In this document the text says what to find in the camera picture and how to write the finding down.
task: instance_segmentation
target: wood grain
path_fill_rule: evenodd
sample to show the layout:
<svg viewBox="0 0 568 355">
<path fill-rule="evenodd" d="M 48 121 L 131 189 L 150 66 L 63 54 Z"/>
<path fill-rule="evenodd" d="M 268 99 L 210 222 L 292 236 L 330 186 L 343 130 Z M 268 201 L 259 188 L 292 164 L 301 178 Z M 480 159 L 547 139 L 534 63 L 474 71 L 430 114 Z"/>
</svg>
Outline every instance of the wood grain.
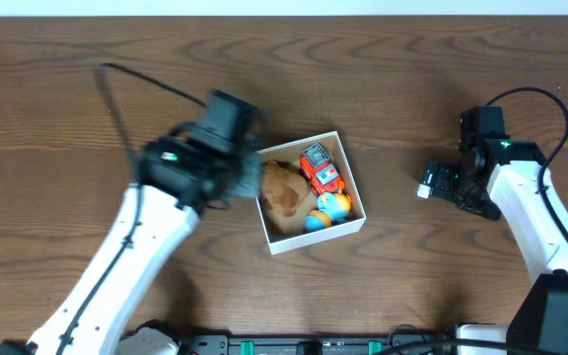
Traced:
<svg viewBox="0 0 568 355">
<path fill-rule="evenodd" d="M 386 333 L 507 322 L 529 291 L 505 222 L 414 192 L 429 159 L 457 158 L 462 110 L 527 85 L 568 105 L 568 18 L 0 19 L 0 340 L 27 338 L 58 307 L 129 182 L 93 81 L 101 61 L 244 98 L 269 112 L 270 144 L 338 130 L 368 213 L 356 235 L 276 256 L 252 201 L 208 213 L 131 327 Z M 131 78 L 111 82 L 138 145 L 198 117 Z M 502 104 L 513 137 L 553 149 L 555 105 Z M 568 207 L 568 144 L 552 171 Z"/>
</svg>

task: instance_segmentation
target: white backdrop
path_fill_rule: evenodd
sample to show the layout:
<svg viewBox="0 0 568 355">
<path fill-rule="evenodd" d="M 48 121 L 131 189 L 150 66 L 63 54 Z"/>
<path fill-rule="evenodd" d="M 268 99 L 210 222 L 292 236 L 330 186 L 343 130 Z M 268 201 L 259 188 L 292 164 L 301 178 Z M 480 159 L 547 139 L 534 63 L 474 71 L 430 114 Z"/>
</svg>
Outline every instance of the white backdrop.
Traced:
<svg viewBox="0 0 568 355">
<path fill-rule="evenodd" d="M 568 15 L 568 0 L 0 0 L 0 16 Z"/>
</svg>

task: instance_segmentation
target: red toy truck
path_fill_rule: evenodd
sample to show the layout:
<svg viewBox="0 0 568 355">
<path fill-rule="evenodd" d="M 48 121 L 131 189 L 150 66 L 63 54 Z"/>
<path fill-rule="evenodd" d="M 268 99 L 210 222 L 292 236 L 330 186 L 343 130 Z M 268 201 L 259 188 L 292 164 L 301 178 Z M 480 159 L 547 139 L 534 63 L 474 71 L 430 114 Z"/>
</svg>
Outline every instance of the red toy truck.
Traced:
<svg viewBox="0 0 568 355">
<path fill-rule="evenodd" d="M 314 196 L 324 192 L 342 192 L 343 177 L 336 170 L 320 143 L 306 148 L 300 159 L 300 167 L 304 177 L 311 181 Z"/>
</svg>

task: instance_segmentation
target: green tape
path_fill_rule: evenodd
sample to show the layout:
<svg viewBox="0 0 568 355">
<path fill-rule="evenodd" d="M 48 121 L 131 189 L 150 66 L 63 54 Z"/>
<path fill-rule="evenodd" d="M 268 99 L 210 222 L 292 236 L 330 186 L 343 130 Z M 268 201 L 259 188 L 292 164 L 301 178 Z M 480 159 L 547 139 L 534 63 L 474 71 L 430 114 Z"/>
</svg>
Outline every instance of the green tape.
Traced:
<svg viewBox="0 0 568 355">
<path fill-rule="evenodd" d="M 383 349 L 383 344 L 380 341 L 370 341 L 367 344 L 369 355 L 376 354 Z"/>
<path fill-rule="evenodd" d="M 253 355 L 253 342 L 252 341 L 242 341 L 241 342 L 241 355 Z"/>
</svg>

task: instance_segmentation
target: box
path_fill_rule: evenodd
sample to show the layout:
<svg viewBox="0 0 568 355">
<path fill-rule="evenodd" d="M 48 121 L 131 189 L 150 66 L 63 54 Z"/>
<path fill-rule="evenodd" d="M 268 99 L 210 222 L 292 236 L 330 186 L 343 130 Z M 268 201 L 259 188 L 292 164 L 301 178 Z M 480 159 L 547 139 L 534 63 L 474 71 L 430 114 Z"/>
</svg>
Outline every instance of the box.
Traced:
<svg viewBox="0 0 568 355">
<path fill-rule="evenodd" d="M 263 149 L 257 152 L 264 163 L 276 160 L 278 162 L 290 163 L 294 168 L 300 167 L 300 158 L 304 149 L 315 143 L 321 143 L 325 151 L 332 158 L 332 162 L 343 177 L 345 182 L 344 191 L 352 197 L 352 209 L 345 222 L 326 228 L 324 230 L 305 233 L 306 216 L 313 209 L 317 209 L 317 198 L 309 193 L 302 204 L 297 208 L 297 213 L 293 217 L 283 217 L 273 211 L 263 208 L 261 196 L 256 199 L 262 226 L 266 235 L 266 242 L 271 250 L 271 254 L 297 249 L 319 242 L 331 240 L 358 232 L 366 220 L 365 210 L 359 197 L 359 192 L 354 183 L 354 177 L 347 163 L 343 146 L 336 132 L 329 132 L 298 140 L 291 143 L 278 145 Z"/>
</svg>

